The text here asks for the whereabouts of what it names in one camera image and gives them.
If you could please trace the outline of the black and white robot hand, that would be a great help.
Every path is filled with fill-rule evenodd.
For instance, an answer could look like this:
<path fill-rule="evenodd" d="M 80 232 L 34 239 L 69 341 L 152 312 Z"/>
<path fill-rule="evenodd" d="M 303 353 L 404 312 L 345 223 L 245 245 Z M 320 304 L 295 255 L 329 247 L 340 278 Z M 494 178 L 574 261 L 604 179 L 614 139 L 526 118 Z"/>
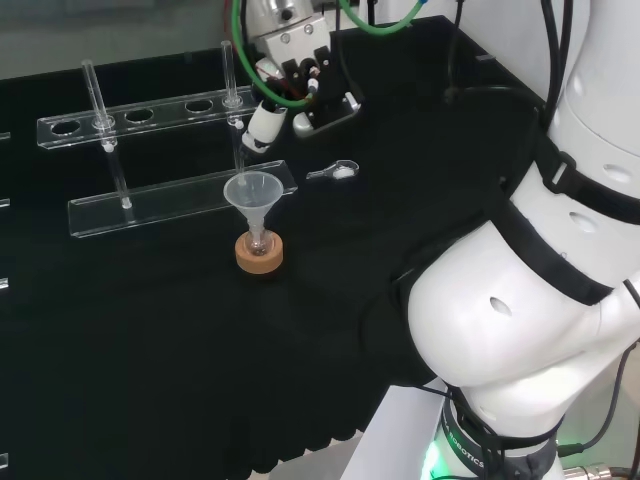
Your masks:
<path fill-rule="evenodd" d="M 237 4 L 231 26 L 258 101 L 242 135 L 247 150 L 265 153 L 287 118 L 296 136 L 306 138 L 358 113 L 360 102 L 321 14 L 302 6 Z"/>

